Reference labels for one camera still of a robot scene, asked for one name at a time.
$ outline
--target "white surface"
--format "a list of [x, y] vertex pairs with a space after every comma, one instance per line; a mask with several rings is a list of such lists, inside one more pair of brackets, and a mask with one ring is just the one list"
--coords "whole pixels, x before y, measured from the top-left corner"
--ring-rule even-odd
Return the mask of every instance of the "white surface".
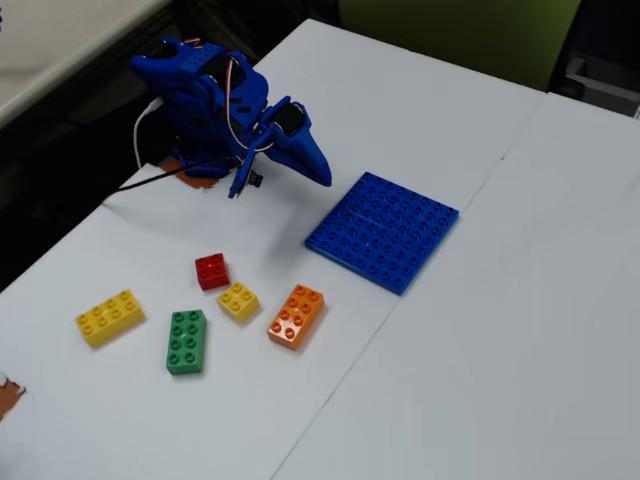
[[[264, 159], [261, 188], [236, 200], [230, 177], [209, 192], [163, 180], [112, 197], [14, 282], [0, 295], [0, 367], [32, 398], [0, 427], [3, 480], [270, 478], [399, 299], [306, 250], [309, 232], [365, 170], [466, 205], [544, 97], [314, 22], [260, 70], [272, 103], [291, 93], [309, 109], [333, 187]], [[387, 89], [398, 71], [411, 73], [404, 88]], [[262, 304], [246, 326], [197, 285], [194, 259], [219, 251]], [[293, 353], [266, 329], [298, 282], [327, 306]], [[74, 317], [123, 288], [147, 320], [92, 351]], [[172, 378], [171, 312], [196, 308], [204, 374]]]
[[4, 0], [0, 128], [169, 0]]
[[547, 97], [275, 480], [639, 478], [638, 151]]

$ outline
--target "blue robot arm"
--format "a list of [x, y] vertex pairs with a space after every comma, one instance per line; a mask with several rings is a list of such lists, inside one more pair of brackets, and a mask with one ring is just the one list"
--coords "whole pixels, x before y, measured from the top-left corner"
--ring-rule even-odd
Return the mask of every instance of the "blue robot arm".
[[303, 105], [283, 98], [268, 107], [267, 80], [240, 52], [213, 44], [165, 38], [153, 57], [138, 56], [133, 71], [164, 101], [179, 138], [173, 153], [183, 167], [220, 157], [189, 170], [192, 176], [224, 177], [237, 167], [230, 198], [245, 185], [260, 186], [253, 171], [256, 153], [264, 152], [324, 186], [331, 170], [311, 136]]

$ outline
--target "yellow lego brick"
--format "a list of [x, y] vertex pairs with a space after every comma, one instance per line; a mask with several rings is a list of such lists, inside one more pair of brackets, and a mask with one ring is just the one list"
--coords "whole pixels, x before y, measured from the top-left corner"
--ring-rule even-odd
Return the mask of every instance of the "yellow lego brick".
[[240, 282], [227, 288], [218, 297], [218, 304], [227, 315], [238, 323], [244, 322], [260, 306], [258, 297]]
[[85, 341], [95, 348], [143, 318], [140, 305], [127, 289], [80, 315], [76, 323]]

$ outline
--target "wire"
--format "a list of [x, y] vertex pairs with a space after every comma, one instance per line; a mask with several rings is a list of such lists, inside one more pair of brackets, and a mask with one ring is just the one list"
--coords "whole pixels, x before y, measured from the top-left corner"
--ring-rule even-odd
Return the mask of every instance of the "wire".
[[159, 109], [163, 105], [163, 103], [164, 102], [162, 101], [162, 99], [160, 97], [158, 97], [155, 100], [153, 100], [147, 106], [147, 108], [145, 108], [142, 111], [142, 113], [140, 114], [140, 116], [136, 120], [135, 125], [133, 126], [133, 151], [136, 154], [136, 163], [138, 164], [138, 170], [140, 170], [142, 168], [142, 163], [140, 162], [140, 152], [138, 152], [138, 127], [140, 126], [140, 122], [142, 122], [142, 119], [144, 117], [146, 117], [147, 115], [149, 115], [152, 112], [155, 112], [157, 109]]
[[204, 162], [194, 163], [193, 165], [189, 165], [187, 167], [181, 167], [181, 168], [176, 168], [175, 170], [170, 170], [170, 171], [162, 173], [160, 175], [156, 175], [155, 177], [147, 178], [146, 180], [143, 180], [141, 182], [134, 183], [133, 185], [127, 185], [126, 187], [120, 187], [117, 190], [114, 190], [113, 192], [111, 192], [109, 195], [107, 195], [104, 198], [103, 202], [106, 199], [108, 199], [111, 195], [113, 195], [114, 193], [124, 192], [126, 190], [131, 190], [132, 188], [141, 187], [142, 185], [146, 185], [147, 183], [155, 182], [156, 180], [160, 180], [162, 178], [167, 178], [167, 177], [170, 177], [171, 175], [176, 175], [178, 173], [186, 172], [187, 170], [191, 170], [192, 168], [196, 168], [196, 167], [201, 167], [202, 165], [207, 165], [209, 163], [219, 162], [221, 160], [232, 160], [234, 158], [238, 158], [238, 157], [216, 157], [216, 158], [212, 158], [211, 160], [205, 160]]
[[[227, 112], [227, 126], [229, 127], [229, 131], [231, 132], [231, 135], [233, 135], [233, 138], [235, 138], [236, 142], [238, 142], [238, 145], [240, 145], [245, 150], [249, 150], [249, 147], [247, 147], [244, 143], [242, 143], [240, 141], [240, 139], [238, 137], [236, 137], [236, 132], [234, 132], [233, 128], [231, 128], [231, 116], [229, 114], [229, 110], [230, 110], [229, 94], [231, 93], [231, 69], [232, 68], [233, 68], [233, 58], [229, 58], [229, 65], [227, 66], [227, 82], [226, 82], [227, 84], [226, 84], [225, 91], [224, 91], [225, 110]], [[256, 148], [256, 153], [265, 152], [265, 151], [269, 150], [271, 147], [273, 147], [273, 142], [271, 142], [266, 147]]]

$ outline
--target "white cable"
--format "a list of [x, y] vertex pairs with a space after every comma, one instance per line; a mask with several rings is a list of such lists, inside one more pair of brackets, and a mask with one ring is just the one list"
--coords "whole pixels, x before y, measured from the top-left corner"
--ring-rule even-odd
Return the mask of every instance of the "white cable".
[[[233, 58], [230, 58], [229, 66], [227, 67], [227, 85], [225, 88], [225, 110], [227, 111], [227, 126], [229, 127], [229, 131], [231, 132], [231, 135], [233, 135], [233, 138], [235, 138], [236, 142], [238, 142], [238, 145], [240, 145], [245, 150], [249, 150], [249, 147], [247, 147], [244, 143], [240, 141], [238, 137], [236, 137], [236, 132], [234, 132], [233, 128], [231, 128], [231, 117], [229, 115], [229, 110], [230, 110], [229, 93], [231, 92], [231, 69], [232, 68], [233, 68]], [[267, 145], [266, 147], [256, 148], [256, 153], [264, 152], [266, 150], [269, 150], [271, 147], [273, 147], [273, 142]]]
[[138, 127], [140, 126], [140, 122], [144, 117], [149, 115], [151, 112], [155, 112], [159, 109], [164, 102], [160, 97], [153, 100], [147, 108], [140, 114], [138, 119], [136, 120], [135, 125], [133, 126], [133, 151], [136, 153], [136, 162], [138, 164], [138, 170], [142, 168], [142, 163], [140, 162], [140, 153], [138, 152]]

